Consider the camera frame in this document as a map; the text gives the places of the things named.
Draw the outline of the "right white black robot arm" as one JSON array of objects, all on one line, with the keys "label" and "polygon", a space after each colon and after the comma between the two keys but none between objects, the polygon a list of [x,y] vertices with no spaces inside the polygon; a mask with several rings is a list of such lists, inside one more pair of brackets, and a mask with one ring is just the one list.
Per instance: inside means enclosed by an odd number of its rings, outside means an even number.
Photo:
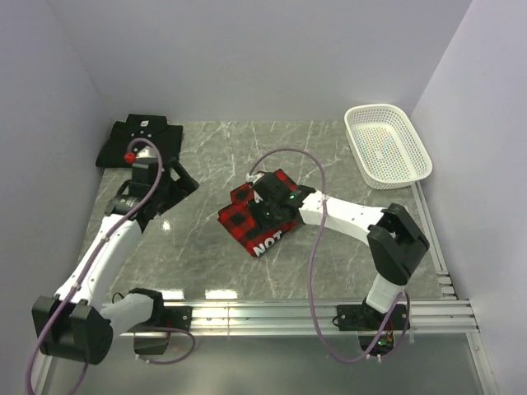
[{"label": "right white black robot arm", "polygon": [[247,177],[254,192],[251,214],[263,230],[289,221],[317,225],[350,236],[370,249],[375,280],[365,298],[362,317],[379,329],[391,320],[391,305],[430,248],[427,237],[405,207],[361,206],[330,197],[305,185],[289,186],[277,174]]}]

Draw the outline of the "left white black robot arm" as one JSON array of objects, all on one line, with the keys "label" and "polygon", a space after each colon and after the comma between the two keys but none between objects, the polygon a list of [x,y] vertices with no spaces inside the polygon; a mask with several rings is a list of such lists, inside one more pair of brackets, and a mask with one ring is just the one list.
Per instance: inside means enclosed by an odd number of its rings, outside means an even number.
[{"label": "left white black robot arm", "polygon": [[148,223],[197,189],[198,182],[177,160],[166,165],[154,158],[133,163],[130,179],[108,202],[100,229],[73,274],[54,296],[41,296],[34,303],[38,351],[98,365],[118,335],[135,327],[148,331],[170,327],[159,291],[135,288],[110,307],[103,303]]}]

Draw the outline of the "red black plaid shirt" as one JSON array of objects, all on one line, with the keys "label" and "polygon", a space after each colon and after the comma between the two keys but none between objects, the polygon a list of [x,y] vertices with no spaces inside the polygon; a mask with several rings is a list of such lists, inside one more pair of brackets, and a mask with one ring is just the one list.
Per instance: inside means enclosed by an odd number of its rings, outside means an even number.
[{"label": "red black plaid shirt", "polygon": [[[281,169],[270,173],[287,175]],[[258,230],[250,214],[253,201],[252,184],[242,184],[231,191],[231,203],[218,211],[218,222],[252,257],[257,258],[300,223],[286,223],[274,230]]]}]

